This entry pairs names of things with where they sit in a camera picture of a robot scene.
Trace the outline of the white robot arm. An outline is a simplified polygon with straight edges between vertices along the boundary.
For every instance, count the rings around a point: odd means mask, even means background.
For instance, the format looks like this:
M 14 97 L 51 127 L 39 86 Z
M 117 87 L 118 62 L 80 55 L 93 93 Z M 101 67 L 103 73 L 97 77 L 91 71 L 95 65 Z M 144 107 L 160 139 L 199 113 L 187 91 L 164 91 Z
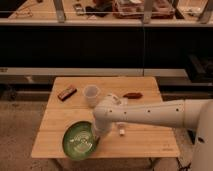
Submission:
M 96 137 L 107 134 L 113 122 L 194 130 L 191 171 L 213 171 L 213 99 L 122 105 L 115 94 L 108 94 L 93 109 L 93 117 L 92 132 Z

